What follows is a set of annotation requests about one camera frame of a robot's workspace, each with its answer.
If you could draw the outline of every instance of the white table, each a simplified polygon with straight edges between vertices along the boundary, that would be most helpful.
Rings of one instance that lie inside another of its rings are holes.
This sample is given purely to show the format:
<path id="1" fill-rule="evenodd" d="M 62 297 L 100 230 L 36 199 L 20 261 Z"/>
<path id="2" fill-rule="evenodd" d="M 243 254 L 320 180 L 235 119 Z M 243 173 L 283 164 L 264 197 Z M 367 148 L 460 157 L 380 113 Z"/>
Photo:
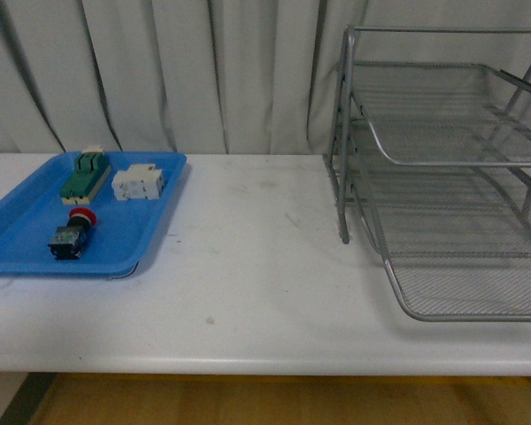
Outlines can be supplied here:
<path id="1" fill-rule="evenodd" d="M 0 198 L 47 158 L 0 154 Z M 531 323 L 402 312 L 321 157 L 191 155 L 182 182 L 131 277 L 0 277 L 0 371 L 531 375 Z"/>

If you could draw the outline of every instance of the curtain fold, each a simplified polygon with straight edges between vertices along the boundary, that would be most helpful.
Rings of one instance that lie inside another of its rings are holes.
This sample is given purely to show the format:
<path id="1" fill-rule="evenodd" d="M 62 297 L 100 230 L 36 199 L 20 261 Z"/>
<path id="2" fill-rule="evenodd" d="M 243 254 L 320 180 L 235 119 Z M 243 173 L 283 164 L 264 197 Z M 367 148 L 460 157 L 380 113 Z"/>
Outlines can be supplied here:
<path id="1" fill-rule="evenodd" d="M 349 23 L 531 27 L 531 0 L 0 0 L 0 151 L 322 153 Z M 531 61 L 531 40 L 469 40 L 358 55 Z"/>
<path id="2" fill-rule="evenodd" d="M 125 151 L 169 151 L 165 86 L 150 2 L 83 0 L 111 123 Z"/>
<path id="3" fill-rule="evenodd" d="M 101 104 L 81 3 L 4 2 L 47 119 L 68 151 L 118 150 Z"/>

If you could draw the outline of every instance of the wooden floor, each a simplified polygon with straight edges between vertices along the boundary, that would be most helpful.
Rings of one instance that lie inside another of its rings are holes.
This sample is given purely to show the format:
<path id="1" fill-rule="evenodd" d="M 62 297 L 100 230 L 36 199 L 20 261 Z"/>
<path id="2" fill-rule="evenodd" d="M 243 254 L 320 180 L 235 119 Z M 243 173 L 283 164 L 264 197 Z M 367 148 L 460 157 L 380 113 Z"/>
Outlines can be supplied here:
<path id="1" fill-rule="evenodd" d="M 531 424 L 531 378 L 69 374 L 31 423 Z"/>

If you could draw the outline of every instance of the wire desk organizer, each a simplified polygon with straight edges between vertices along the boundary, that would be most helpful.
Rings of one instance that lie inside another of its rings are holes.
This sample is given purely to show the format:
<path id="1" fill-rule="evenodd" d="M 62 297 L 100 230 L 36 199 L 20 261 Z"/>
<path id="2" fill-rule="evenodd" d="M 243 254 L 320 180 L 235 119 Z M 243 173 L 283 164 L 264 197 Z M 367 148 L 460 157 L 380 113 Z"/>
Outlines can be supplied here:
<path id="1" fill-rule="evenodd" d="M 531 127 L 515 112 L 531 105 L 531 64 L 519 78 L 472 63 L 356 61 L 361 32 L 531 28 L 347 27 L 324 156 L 342 241 L 351 201 L 407 314 L 531 321 Z"/>

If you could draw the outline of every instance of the blue tray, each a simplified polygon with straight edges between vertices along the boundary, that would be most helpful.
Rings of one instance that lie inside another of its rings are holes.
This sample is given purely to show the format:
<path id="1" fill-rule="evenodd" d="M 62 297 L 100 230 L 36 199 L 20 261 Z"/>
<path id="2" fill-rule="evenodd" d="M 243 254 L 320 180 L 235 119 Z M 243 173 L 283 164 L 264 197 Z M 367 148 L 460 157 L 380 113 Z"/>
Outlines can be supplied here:
<path id="1" fill-rule="evenodd" d="M 81 259 L 55 260 L 47 246 L 75 205 L 63 205 L 59 190 L 79 152 L 50 159 L 0 201 L 0 274 L 122 276 L 134 271 L 170 205 L 186 158 L 171 152 L 108 152 L 112 173 L 88 206 L 98 218 Z M 165 187 L 157 200 L 117 201 L 112 178 L 131 164 L 155 164 Z"/>

